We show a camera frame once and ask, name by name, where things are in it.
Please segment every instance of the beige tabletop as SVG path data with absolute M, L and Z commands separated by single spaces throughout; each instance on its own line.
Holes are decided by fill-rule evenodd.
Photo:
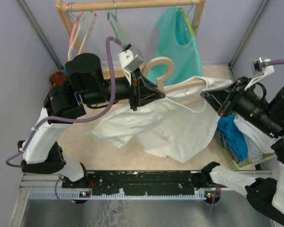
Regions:
M 206 77 L 230 78 L 226 65 L 204 65 L 203 74 Z M 86 111 L 87 115 L 82 118 L 94 116 L 102 109 L 86 108 Z M 135 138 L 132 138 L 124 147 L 117 148 L 103 140 L 80 136 L 80 133 L 92 129 L 96 123 L 97 120 L 73 124 L 58 139 L 63 152 L 73 160 L 82 162 L 88 170 L 200 170 L 212 161 L 228 167 L 215 139 L 205 149 L 182 164 L 169 157 L 161 158 L 145 153 Z

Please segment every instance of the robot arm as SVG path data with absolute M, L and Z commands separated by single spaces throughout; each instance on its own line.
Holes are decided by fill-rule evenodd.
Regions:
M 137 107 L 165 97 L 165 94 L 140 72 L 139 66 L 143 63 L 143 57 L 136 47 L 129 44 L 119 54 L 119 59 L 126 77 L 115 79 L 115 101 L 128 99 L 131 109 L 135 111 Z M 44 100 L 38 122 L 50 116 L 77 119 L 86 114 L 83 104 L 101 104 L 110 99 L 110 80 L 103 78 L 100 59 L 96 55 L 80 54 L 67 62 L 65 67 L 67 80 L 50 90 Z M 23 153 L 22 172 L 59 173 L 72 182 L 86 180 L 84 165 L 68 158 L 56 142 L 70 124 L 50 120 L 45 121 L 38 129 L 33 129 L 36 132 Z M 18 142 L 20 151 L 25 143 L 26 141 Z
M 262 62 L 254 62 L 257 74 L 266 72 L 266 65 L 261 65 Z M 254 93 L 255 85 L 263 89 L 262 98 Z M 284 225 L 284 87 L 270 103 L 265 100 L 265 95 L 266 89 L 258 82 L 258 78 L 251 80 L 246 77 L 227 88 L 201 93 L 219 116 L 236 112 L 267 136 L 279 139 L 271 148 L 279 161 L 280 179 L 246 177 L 217 163 L 210 163 L 202 170 L 202 177 L 199 176 L 195 184 L 225 185 L 245 196 L 257 211 Z

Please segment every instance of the white fabric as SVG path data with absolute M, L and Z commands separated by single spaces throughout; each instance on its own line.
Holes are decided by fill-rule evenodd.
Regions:
M 124 146 L 136 136 L 147 153 L 186 162 L 204 149 L 212 140 L 219 120 L 218 114 L 205 101 L 181 105 L 183 101 L 200 96 L 201 91 L 226 87 L 231 80 L 193 77 L 203 79 L 206 86 L 196 86 L 167 94 L 132 111 L 123 105 L 103 116 L 94 129 L 83 135 L 103 139 L 117 147 Z
M 263 154 L 274 153 L 270 147 L 276 140 L 270 138 L 261 132 L 251 123 L 244 120 L 243 117 L 236 115 L 233 120 L 239 131 L 242 132 L 248 147 L 248 159 L 250 162 L 256 162 L 262 159 Z

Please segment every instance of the teal shirt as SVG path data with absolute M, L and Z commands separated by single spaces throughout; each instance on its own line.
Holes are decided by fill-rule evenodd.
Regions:
M 169 7 L 157 24 L 160 37 L 155 57 L 171 58 L 175 64 L 175 71 L 164 82 L 164 86 L 180 83 L 193 76 L 203 76 L 195 36 L 191 36 L 187 23 L 178 9 L 179 7 Z M 156 78 L 166 71 L 166 65 L 157 65 L 149 71 L 147 79 L 157 84 Z

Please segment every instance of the clothing rack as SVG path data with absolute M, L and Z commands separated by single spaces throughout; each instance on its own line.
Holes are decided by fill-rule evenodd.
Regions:
M 196 5 L 194 18 L 192 21 L 192 28 L 196 34 L 199 28 L 204 4 L 205 0 L 109 0 L 94 2 L 72 2 L 71 4 L 64 3 L 63 0 L 56 0 L 56 9 L 70 36 L 73 23 L 71 21 L 69 12 Z M 80 46 L 81 40 L 77 39 L 75 44 L 77 51 L 79 51 Z

